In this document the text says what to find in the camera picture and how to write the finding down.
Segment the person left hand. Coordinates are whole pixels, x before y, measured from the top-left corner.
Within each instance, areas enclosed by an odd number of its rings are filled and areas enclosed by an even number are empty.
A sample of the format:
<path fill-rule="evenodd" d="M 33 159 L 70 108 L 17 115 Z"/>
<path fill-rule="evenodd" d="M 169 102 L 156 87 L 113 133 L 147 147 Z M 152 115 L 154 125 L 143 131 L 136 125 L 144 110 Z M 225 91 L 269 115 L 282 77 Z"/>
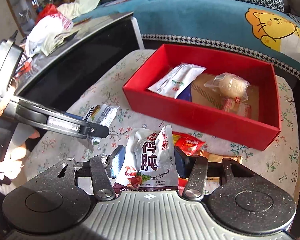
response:
<path fill-rule="evenodd" d="M 37 139 L 39 132 L 33 127 L 18 124 L 14 131 L 0 131 L 0 179 L 7 177 L 10 180 L 17 178 L 23 168 L 23 159 L 26 157 L 27 139 Z"/>

